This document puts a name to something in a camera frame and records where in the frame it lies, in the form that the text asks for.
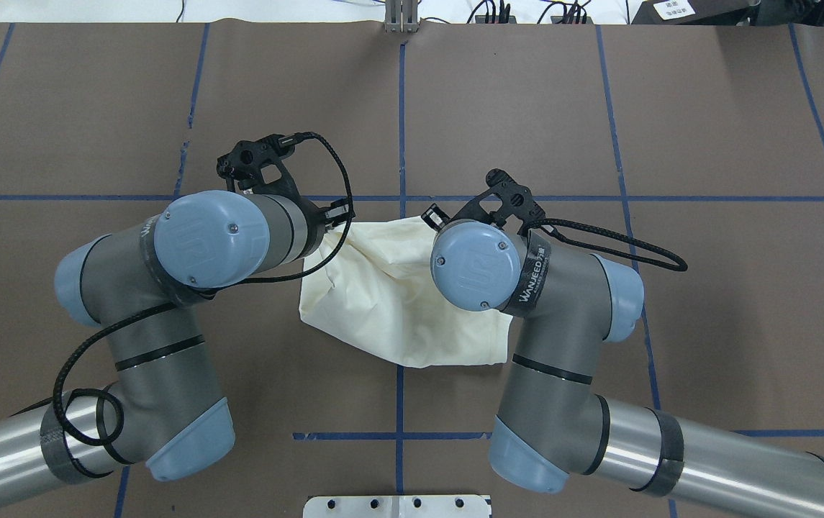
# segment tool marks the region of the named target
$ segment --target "blue joint cap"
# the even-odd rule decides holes
[[[431,252],[431,276],[441,294],[471,312],[500,306],[520,278],[520,257],[501,229],[462,221],[441,230]]]
[[[149,457],[146,468],[159,482],[185,478],[222,459],[235,442],[230,406],[224,397]]]
[[[557,468],[537,453],[537,450],[530,448],[498,416],[494,417],[488,462],[504,480],[538,493],[558,493],[569,479],[569,473]]]
[[[159,216],[154,233],[162,268],[192,288],[224,288],[247,278],[271,243],[261,210],[230,191],[178,198]]]
[[[635,330],[645,305],[645,285],[638,272],[592,253],[603,266],[610,285],[610,333],[605,342],[622,342]]]
[[[99,323],[95,322],[89,310],[86,309],[85,303],[82,302],[82,269],[85,268],[86,257],[89,256],[92,247],[108,236],[110,234],[105,234],[69,252],[60,260],[57,271],[53,274],[53,290],[57,294],[57,301],[73,320],[79,324],[90,325],[90,327],[98,327]]]

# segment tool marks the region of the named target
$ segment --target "fabric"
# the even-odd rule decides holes
[[[329,255],[340,236],[328,232],[304,268]],[[434,238],[419,217],[352,223],[332,262],[303,279],[300,319],[405,367],[503,363],[510,315],[468,312],[444,299],[429,270]]]

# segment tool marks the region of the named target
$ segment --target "label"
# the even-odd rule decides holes
[[[681,19],[696,14],[687,0],[668,0],[668,2],[661,2],[655,4],[655,10],[658,11],[658,16],[661,19]]]
[[[523,317],[527,316],[531,309],[536,308],[536,301],[540,298],[540,292],[546,283],[551,253],[549,242],[531,232],[530,241],[527,243],[527,256],[524,258],[523,268],[520,269],[520,280],[502,312]]]

